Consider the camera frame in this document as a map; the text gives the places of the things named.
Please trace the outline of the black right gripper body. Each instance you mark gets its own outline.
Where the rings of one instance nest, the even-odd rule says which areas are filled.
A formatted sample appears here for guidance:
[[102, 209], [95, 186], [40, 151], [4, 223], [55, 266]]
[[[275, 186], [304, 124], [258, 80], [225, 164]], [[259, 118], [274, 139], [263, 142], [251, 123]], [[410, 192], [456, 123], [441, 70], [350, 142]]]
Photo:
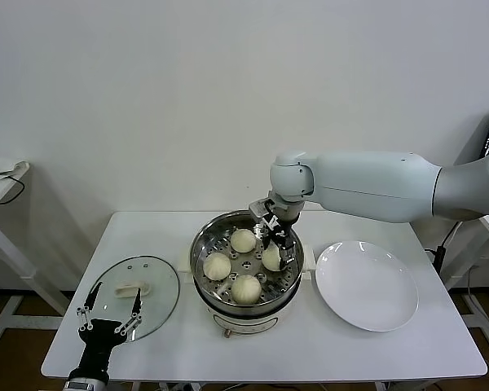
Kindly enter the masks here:
[[291, 220], [280, 219], [273, 213], [268, 213], [262, 218], [262, 224], [271, 230], [271, 242], [286, 244], [289, 242], [292, 225], [297, 222], [297, 217]]

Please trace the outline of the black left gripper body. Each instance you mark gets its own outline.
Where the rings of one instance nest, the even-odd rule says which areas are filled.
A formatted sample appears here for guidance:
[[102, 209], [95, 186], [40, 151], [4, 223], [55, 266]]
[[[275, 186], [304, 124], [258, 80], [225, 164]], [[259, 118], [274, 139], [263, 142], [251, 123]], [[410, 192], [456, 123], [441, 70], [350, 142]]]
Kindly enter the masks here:
[[79, 332], [85, 348], [77, 367], [78, 373], [81, 376], [106, 376], [112, 349], [125, 342], [120, 331], [122, 322], [92, 319], [91, 325], [91, 330]]

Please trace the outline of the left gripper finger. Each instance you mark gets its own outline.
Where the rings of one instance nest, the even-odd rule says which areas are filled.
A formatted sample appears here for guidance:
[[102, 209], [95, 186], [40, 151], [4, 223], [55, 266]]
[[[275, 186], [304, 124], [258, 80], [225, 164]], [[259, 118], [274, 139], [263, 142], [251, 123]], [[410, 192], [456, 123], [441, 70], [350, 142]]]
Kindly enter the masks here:
[[121, 326], [117, 327], [115, 333], [120, 334], [121, 336], [128, 336], [132, 331], [134, 331], [142, 322], [141, 307], [141, 289], [138, 288], [130, 318]]
[[92, 317], [91, 317], [91, 311], [94, 308], [94, 304], [96, 301], [96, 298], [99, 294], [99, 290], [101, 289], [103, 283], [99, 281], [98, 283], [95, 284], [95, 286], [90, 290], [88, 295], [86, 296], [85, 302], [82, 306], [77, 307], [77, 317], [79, 320], [79, 332], [84, 332], [85, 330], [91, 330], [93, 328], [92, 325]]

